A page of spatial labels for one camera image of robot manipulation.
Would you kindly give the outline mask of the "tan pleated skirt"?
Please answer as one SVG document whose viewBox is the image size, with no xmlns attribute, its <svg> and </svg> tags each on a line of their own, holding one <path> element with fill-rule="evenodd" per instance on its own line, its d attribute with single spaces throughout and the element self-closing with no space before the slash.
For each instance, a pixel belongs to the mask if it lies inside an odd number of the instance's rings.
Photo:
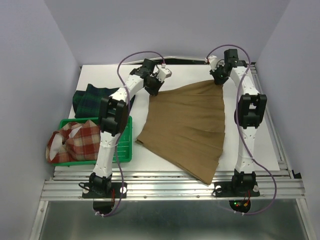
<svg viewBox="0 0 320 240">
<path fill-rule="evenodd" d="M 205 80 L 149 98 L 146 123 L 136 141 L 210 185 L 223 153 L 223 87 Z"/>
</svg>

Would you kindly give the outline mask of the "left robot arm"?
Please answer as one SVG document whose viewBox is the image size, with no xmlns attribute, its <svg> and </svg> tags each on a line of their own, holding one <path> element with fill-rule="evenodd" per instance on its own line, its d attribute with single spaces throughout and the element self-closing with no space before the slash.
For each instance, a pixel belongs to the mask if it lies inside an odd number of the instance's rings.
<svg viewBox="0 0 320 240">
<path fill-rule="evenodd" d="M 156 62 L 144 59 L 142 66 L 133 69 L 126 81 L 116 92 L 103 97 L 100 102 L 98 125 L 100 143 L 97 161 L 88 182 L 81 182 L 83 198 L 104 198 L 117 192 L 112 186 L 112 162 L 117 146 L 128 123 L 131 99 L 142 89 L 150 96 L 157 96 L 160 88 L 172 72 L 163 61 L 158 67 Z"/>
</svg>

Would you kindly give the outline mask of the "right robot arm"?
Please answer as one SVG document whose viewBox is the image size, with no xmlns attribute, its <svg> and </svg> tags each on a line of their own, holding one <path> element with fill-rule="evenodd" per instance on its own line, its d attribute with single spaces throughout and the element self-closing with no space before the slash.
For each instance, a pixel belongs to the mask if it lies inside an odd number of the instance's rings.
<svg viewBox="0 0 320 240">
<path fill-rule="evenodd" d="M 218 198 L 258 197 L 260 195 L 253 161 L 257 129 L 264 119 L 267 96 L 255 87 L 249 65 L 239 60 L 236 49 L 224 52 L 224 59 L 207 57 L 210 74 L 216 85 L 233 80 L 236 88 L 234 122 L 239 133 L 238 157 L 229 181 L 214 184 L 213 196 Z"/>
</svg>

